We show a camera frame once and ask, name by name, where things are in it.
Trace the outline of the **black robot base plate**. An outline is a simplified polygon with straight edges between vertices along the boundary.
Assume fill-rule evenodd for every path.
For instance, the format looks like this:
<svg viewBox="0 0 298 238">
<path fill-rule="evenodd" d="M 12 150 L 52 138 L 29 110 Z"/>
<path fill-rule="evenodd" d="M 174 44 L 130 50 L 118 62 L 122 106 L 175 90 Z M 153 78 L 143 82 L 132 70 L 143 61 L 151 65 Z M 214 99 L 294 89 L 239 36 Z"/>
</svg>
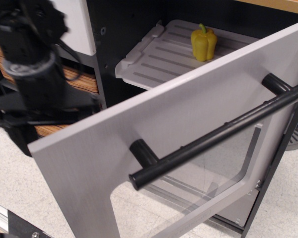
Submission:
<svg viewBox="0 0 298 238">
<path fill-rule="evenodd" d="M 8 210 L 8 233 L 0 231 L 0 238 L 50 238 L 46 232 Z"/>
</svg>

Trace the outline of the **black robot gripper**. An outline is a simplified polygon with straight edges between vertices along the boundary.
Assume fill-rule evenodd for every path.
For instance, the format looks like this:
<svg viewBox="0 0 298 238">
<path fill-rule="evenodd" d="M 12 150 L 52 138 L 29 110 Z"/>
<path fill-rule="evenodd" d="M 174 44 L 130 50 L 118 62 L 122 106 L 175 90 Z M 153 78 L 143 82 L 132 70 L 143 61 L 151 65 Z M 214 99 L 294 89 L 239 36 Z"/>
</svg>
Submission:
<svg viewBox="0 0 298 238">
<path fill-rule="evenodd" d="M 0 97 L 0 126 L 27 156 L 28 144 L 38 139 L 36 126 L 69 125 L 101 110 L 98 95 L 66 82 L 54 52 L 34 64 L 2 64 L 17 91 Z"/>
</svg>

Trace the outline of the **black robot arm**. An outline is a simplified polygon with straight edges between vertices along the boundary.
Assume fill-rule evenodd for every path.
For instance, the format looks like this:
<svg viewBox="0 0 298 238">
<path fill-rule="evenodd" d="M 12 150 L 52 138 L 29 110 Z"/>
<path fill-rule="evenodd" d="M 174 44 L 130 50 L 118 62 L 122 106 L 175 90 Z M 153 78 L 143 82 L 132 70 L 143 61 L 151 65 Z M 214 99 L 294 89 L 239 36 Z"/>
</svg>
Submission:
<svg viewBox="0 0 298 238">
<path fill-rule="evenodd" d="M 2 65 L 17 90 L 0 97 L 0 126 L 27 156 L 37 126 L 69 125 L 101 110 L 96 94 L 70 85 L 56 46 L 75 53 L 61 39 L 64 14 L 49 0 L 0 0 Z"/>
</svg>

